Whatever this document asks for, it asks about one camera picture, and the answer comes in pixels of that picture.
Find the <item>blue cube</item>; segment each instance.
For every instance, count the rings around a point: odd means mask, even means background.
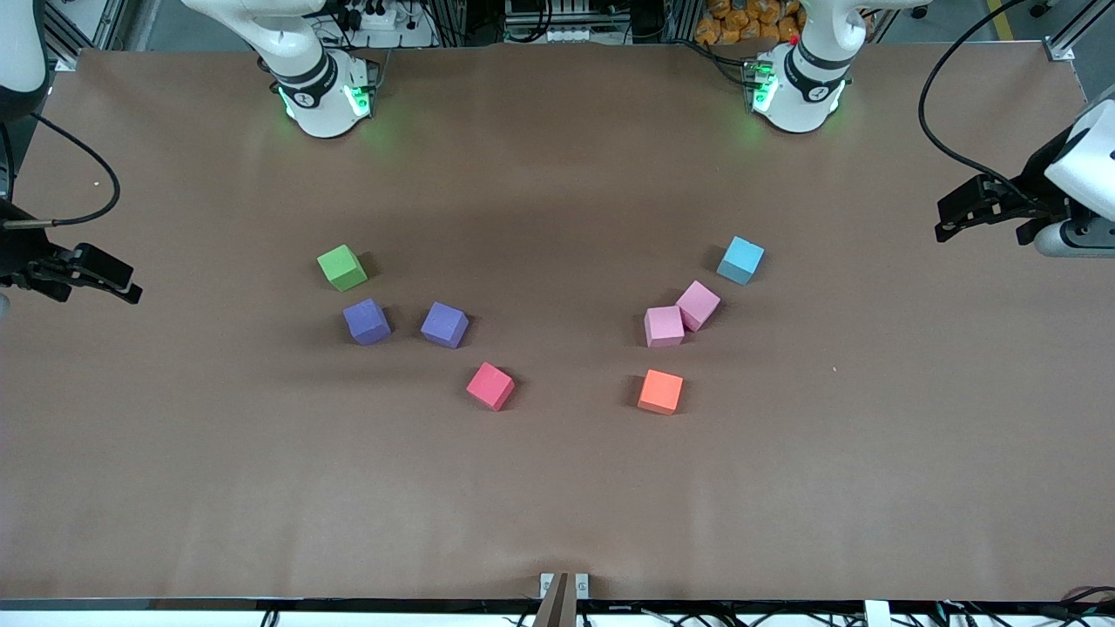
[[[763,259],[763,248],[743,238],[731,238],[728,251],[724,253],[716,273],[746,286],[758,269],[760,259]]]
[[[376,344],[391,335],[384,310],[370,298],[345,309],[345,320],[349,324],[352,339],[360,346]]]
[[[468,328],[468,317],[459,309],[435,302],[429,308],[429,316],[421,325],[421,335],[434,344],[446,348],[456,348]]]

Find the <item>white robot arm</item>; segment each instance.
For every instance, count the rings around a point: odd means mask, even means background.
[[[23,117],[47,94],[42,1],[0,2],[0,123]]]
[[[371,115],[378,66],[326,50],[302,16],[324,0],[182,0],[244,38],[279,83],[289,115],[307,134],[336,137]]]
[[[1115,257],[1115,100],[1085,109],[1005,185],[978,174],[937,203],[937,241],[1027,219],[1018,243],[1047,257]]]
[[[820,127],[840,104],[847,69],[867,36],[861,7],[904,9],[927,0],[802,0],[806,22],[802,38],[779,44],[757,60],[772,71],[749,95],[754,110],[791,133]]]

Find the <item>cube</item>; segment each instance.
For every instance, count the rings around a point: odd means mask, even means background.
[[[338,291],[350,290],[368,280],[368,274],[363,272],[360,260],[346,244],[319,257],[318,266],[321,266],[321,271],[326,273],[326,278]]]
[[[515,382],[506,373],[485,361],[466,389],[489,409],[498,412],[511,396],[511,390],[515,389]]]
[[[421,335],[434,344],[439,344],[446,348],[456,348],[460,345],[460,338],[465,337],[465,329],[468,328],[468,317],[459,309],[454,309],[448,305],[434,302],[429,308],[426,321],[421,324]]]
[[[681,308],[677,305],[648,309],[642,326],[647,331],[647,346],[650,348],[677,346],[686,337],[686,328],[681,322]]]
[[[716,269],[716,273],[746,286],[747,281],[750,281],[752,276],[755,274],[755,270],[758,269],[763,252],[760,247],[743,238],[731,238],[728,251],[724,253],[724,259],[720,260],[720,267]]]
[[[712,290],[702,286],[700,281],[694,281],[678,299],[681,322],[690,331],[698,331],[712,315],[712,311],[716,311],[718,305],[720,305],[720,297],[712,293]]]
[[[639,408],[667,416],[677,412],[683,380],[679,376],[647,370],[647,378],[642,380],[642,392],[639,394]]]
[[[384,310],[370,298],[346,308],[345,320],[349,324],[352,339],[360,346],[370,346],[391,335]]]

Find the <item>red cube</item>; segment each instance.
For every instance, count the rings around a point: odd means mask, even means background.
[[[466,389],[489,409],[498,412],[511,396],[511,390],[515,389],[515,382],[506,373],[485,361]]]

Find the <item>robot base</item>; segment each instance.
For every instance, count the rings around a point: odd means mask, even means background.
[[[760,64],[770,64],[773,71],[766,85],[754,90],[749,89],[747,96],[750,98],[752,109],[769,119],[770,124],[789,133],[808,133],[818,128],[828,115],[836,110],[844,83],[823,99],[815,103],[807,102],[803,94],[782,76],[783,68],[786,67],[786,55],[792,50],[793,46],[789,44],[779,44],[756,58]]]
[[[287,103],[287,115],[313,137],[343,134],[360,119],[371,116],[376,98],[378,66],[372,66],[375,69],[369,71],[369,64],[363,59],[342,50],[329,50],[328,54],[337,61],[338,76],[333,87],[321,96],[318,106],[300,107],[280,93]]]

